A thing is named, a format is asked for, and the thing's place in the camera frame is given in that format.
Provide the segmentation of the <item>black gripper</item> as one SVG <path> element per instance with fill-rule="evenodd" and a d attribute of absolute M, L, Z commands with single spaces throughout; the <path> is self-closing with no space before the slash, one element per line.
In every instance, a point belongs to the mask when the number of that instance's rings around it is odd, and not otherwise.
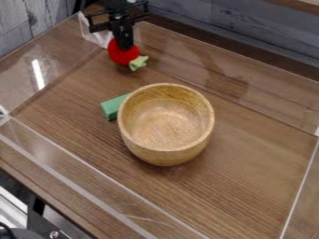
<path fill-rule="evenodd" d="M 89 21 L 89 31 L 98 33 L 111 30 L 122 50 L 134 47 L 134 24 L 150 18 L 149 0 L 103 0 L 103 9 L 85 15 Z M 109 20 L 95 23 L 102 15 Z"/>

